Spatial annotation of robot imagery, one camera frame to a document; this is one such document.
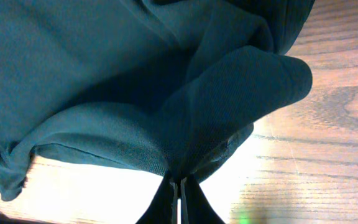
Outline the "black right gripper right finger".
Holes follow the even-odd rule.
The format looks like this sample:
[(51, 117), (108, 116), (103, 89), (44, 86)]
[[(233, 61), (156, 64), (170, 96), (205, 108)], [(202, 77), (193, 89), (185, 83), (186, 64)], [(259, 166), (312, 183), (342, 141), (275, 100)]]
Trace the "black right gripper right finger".
[(180, 192), (183, 224), (225, 224), (209, 204), (194, 175), (181, 180)]

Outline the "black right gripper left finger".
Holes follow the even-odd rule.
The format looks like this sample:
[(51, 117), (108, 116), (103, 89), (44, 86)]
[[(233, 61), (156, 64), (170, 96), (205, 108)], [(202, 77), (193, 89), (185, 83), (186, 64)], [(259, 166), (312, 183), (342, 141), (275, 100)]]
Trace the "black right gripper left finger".
[(178, 184), (166, 172), (148, 209), (136, 224), (177, 224)]

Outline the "dark teal t-shirt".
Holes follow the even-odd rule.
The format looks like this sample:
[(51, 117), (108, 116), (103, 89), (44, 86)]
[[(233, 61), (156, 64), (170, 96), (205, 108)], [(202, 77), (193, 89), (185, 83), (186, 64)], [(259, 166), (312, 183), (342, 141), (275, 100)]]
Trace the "dark teal t-shirt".
[(302, 100), (312, 1), (0, 1), (0, 193), (31, 155), (207, 179)]

